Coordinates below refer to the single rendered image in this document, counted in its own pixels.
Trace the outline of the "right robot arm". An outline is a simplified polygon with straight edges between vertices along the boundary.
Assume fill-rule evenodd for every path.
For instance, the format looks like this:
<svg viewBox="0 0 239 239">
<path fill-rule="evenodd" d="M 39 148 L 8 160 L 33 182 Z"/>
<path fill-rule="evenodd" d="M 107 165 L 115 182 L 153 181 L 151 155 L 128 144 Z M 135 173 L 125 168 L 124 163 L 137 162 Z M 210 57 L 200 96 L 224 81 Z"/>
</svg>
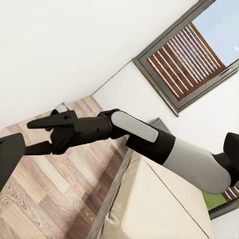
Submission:
<svg viewBox="0 0 239 239">
<path fill-rule="evenodd" d="M 60 155 L 69 147 L 128 135 L 127 147 L 166 167 L 201 191 L 217 195 L 239 186 L 239 173 L 225 152 L 214 155 L 118 108 L 101 111 L 96 117 L 80 118 L 62 103 L 52 110 L 52 114 L 30 121 L 26 127 L 52 131 L 52 143 L 44 141 L 27 146 L 23 156 Z"/>
</svg>

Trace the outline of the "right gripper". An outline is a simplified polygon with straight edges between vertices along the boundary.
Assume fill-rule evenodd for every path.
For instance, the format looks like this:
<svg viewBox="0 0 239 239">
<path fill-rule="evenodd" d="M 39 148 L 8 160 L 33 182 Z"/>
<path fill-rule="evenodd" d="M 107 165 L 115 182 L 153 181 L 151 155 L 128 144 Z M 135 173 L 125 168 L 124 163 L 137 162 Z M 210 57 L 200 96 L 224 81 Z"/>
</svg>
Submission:
<svg viewBox="0 0 239 239">
<path fill-rule="evenodd" d="M 32 120 L 26 124 L 28 129 L 50 129 L 51 142 L 44 141 L 26 147 L 23 156 L 63 154 L 69 147 L 96 142 L 99 137 L 98 123 L 94 117 L 77 117 L 74 110 Z"/>
</svg>

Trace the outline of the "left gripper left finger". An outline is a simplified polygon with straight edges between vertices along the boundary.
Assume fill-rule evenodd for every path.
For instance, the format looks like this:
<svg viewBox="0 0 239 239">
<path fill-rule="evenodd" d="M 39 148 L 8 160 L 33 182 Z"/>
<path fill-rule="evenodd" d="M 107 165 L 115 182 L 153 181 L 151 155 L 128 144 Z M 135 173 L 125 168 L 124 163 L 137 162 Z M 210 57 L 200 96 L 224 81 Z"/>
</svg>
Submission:
<svg viewBox="0 0 239 239">
<path fill-rule="evenodd" d="M 0 138 L 0 192 L 26 152 L 21 132 Z"/>
</svg>

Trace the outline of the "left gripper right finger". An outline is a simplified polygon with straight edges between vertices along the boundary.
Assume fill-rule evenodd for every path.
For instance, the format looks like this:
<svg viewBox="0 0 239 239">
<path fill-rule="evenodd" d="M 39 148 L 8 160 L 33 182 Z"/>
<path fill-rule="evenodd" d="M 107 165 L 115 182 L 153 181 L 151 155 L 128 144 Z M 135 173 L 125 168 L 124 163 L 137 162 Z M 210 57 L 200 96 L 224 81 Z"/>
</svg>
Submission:
<svg viewBox="0 0 239 239">
<path fill-rule="evenodd" d="M 223 150 L 239 173 L 239 134 L 228 132 Z"/>
</svg>

